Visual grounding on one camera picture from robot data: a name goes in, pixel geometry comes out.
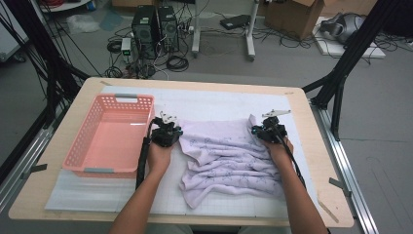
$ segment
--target white mat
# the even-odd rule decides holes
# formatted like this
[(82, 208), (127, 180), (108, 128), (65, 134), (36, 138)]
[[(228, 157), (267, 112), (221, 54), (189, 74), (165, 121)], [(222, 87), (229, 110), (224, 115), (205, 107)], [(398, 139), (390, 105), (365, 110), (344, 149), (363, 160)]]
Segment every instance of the white mat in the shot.
[[(317, 24), (313, 29), (313, 35), (317, 39), (317, 45), (319, 46), (319, 50), (324, 56), (331, 55), (334, 57), (341, 57), (345, 52), (343, 44), (336, 41), (332, 36), (328, 34), (328, 32), (319, 31), (321, 22), (323, 20), (329, 20), (329, 18), (319, 17), (319, 19), (317, 20)], [(365, 51), (362, 57), (384, 59), (385, 56), (386, 55), (383, 53), (383, 51), (380, 50), (380, 48), (377, 48), (377, 45), (373, 42), (371, 43), (370, 48), (368, 48)]]
[[(113, 86), (104, 88), (103, 93), (153, 95), (155, 111), (158, 115), (160, 111), (164, 111), (176, 115), (178, 119), (196, 121), (235, 120), (247, 118), (249, 114), (261, 116), (271, 109), (290, 109), (287, 98), (283, 96)], [(298, 138), (293, 114), (281, 116), (280, 121), (287, 128), (289, 138), (294, 144), (296, 161), (306, 180), (309, 194), (318, 207), (316, 191)], [(186, 205), (178, 187), (190, 158), (182, 153), (179, 145), (175, 146), (171, 157), (169, 169), (159, 186), (152, 206), (152, 214), (287, 218), (285, 201), (250, 195), (210, 193), (195, 210), (192, 210)], [(133, 190), (134, 179), (82, 178), (62, 170), (46, 209), (119, 212)]]

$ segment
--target laundry basket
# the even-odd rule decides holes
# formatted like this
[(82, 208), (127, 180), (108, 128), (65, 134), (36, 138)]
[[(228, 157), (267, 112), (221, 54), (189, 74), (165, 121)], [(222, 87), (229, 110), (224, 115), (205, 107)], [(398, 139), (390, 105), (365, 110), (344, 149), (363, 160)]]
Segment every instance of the laundry basket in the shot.
[(153, 105), (147, 95), (97, 95), (62, 167), (78, 176), (135, 177)]

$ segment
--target towel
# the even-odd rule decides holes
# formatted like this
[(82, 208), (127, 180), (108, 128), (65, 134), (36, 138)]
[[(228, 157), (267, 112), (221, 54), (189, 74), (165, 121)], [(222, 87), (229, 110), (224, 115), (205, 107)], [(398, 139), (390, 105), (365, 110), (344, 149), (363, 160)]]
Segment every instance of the towel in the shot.
[(283, 196), (281, 177), (268, 149), (250, 132), (255, 122), (252, 115), (233, 121), (179, 121), (182, 151), (194, 159), (179, 186), (192, 209), (212, 191)]

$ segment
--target human arm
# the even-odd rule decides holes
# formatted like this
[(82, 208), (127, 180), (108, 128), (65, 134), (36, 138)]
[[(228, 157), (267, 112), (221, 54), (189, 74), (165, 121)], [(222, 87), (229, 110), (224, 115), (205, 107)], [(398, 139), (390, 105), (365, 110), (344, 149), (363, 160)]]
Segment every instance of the human arm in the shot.
[(155, 143), (149, 146), (148, 152), (148, 176), (134, 191), (128, 202), (122, 208), (110, 228), (109, 233), (133, 233), (145, 232), (149, 212), (158, 190), (159, 183), (170, 163), (172, 147), (163, 148)]
[[(284, 140), (290, 151), (293, 152), (294, 147), (291, 142), (288, 138)], [(291, 159), (283, 145), (267, 142), (265, 142), (265, 145), (270, 149), (271, 157), (282, 176), (282, 188), (284, 190), (292, 233), (327, 233), (324, 222), (307, 190), (294, 171)]]

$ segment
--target concrete floor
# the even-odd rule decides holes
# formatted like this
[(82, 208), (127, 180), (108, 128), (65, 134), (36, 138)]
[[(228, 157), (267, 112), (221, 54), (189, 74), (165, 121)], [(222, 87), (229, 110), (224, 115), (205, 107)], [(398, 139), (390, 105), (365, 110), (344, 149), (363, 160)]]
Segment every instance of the concrete floor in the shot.
[[(83, 9), (66, 14), (85, 14)], [(107, 38), (131, 24), (131, 14), (98, 9), (88, 13), (106, 30), (73, 35), (74, 40), (98, 71), (108, 66)], [(64, 20), (65, 14), (58, 15)], [(206, 19), (220, 28), (220, 16)], [(74, 65), (95, 75), (81, 54), (63, 37)], [(322, 56), (316, 45), (310, 49), (287, 48), (280, 38), (255, 40), (256, 58), (246, 57), (244, 38), (209, 33), (202, 36), (201, 54), (192, 58), (182, 73), (169, 72), (169, 80), (304, 87), (328, 74), (337, 59)], [(380, 233), (409, 233), (413, 230), (413, 66), (412, 53), (398, 49), (385, 52), (385, 59), (361, 60), (346, 83), (340, 137), (357, 176), (367, 205)], [(155, 80), (166, 80), (158, 72)], [(308, 93), (312, 98), (316, 92)], [(0, 164), (25, 134), (46, 102), (34, 69), (29, 62), (0, 63)], [(110, 223), (39, 222), (10, 220), (8, 207), (0, 214), (1, 233), (97, 233)], [(360, 233), (357, 226), (333, 229), (332, 233)]]

